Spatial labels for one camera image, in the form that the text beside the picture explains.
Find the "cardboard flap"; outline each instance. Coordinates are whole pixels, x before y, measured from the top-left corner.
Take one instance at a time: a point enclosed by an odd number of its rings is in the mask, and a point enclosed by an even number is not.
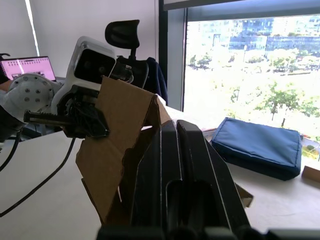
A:
[[[105,138],[86,138],[75,161],[103,221],[110,211],[113,223],[118,222],[119,211],[126,213],[119,209],[117,189],[125,174],[124,203],[131,201],[138,164],[160,126],[157,99],[155,94],[124,81],[103,78],[95,107],[103,113],[110,134]],[[152,128],[142,131],[145,122]]]
[[[124,81],[103,78],[95,107],[104,114],[108,139],[122,154],[135,144],[154,96]]]

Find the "building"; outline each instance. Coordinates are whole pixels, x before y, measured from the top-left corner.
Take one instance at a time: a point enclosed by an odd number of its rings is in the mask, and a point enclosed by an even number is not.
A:
[[[230,50],[265,50],[267,36],[233,36],[229,41]]]
[[[273,32],[274,18],[255,18],[241,20],[241,36],[270,36]]]
[[[291,17],[275,17],[273,22],[272,35],[288,36],[294,33],[299,20],[296,16]]]
[[[299,49],[307,50],[309,54],[320,54],[320,36],[271,36],[267,38],[267,52],[276,49]]]

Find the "white wall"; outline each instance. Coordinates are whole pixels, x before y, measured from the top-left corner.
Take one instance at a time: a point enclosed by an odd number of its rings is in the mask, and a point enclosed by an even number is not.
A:
[[[137,59],[158,55],[158,0],[30,0],[41,56],[48,55],[58,77],[64,77],[77,39],[103,43],[108,23],[139,19]],[[115,50],[128,56],[130,50]]]
[[[0,0],[0,53],[12,58],[37,55],[24,0]]]

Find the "wooden block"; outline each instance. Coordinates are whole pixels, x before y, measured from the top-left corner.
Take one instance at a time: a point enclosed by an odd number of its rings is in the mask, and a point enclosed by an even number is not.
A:
[[[302,178],[320,183],[320,170],[305,166],[302,172]]]

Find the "white camera housing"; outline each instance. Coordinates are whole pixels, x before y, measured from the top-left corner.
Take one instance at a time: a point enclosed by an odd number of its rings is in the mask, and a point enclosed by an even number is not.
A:
[[[77,66],[83,62],[81,59],[85,54],[84,51],[90,50],[95,55],[103,56],[108,60],[108,73],[105,76],[109,77],[113,68],[116,65],[116,54],[112,47],[106,43],[99,42],[88,36],[81,36],[76,42],[68,69],[65,77],[65,83],[63,87],[57,92],[57,94],[52,99],[51,112],[57,114],[57,105],[61,98],[71,90],[73,85],[78,85],[80,87],[100,90],[101,82],[94,82],[90,77],[83,77],[83,79],[75,76],[75,71]]]

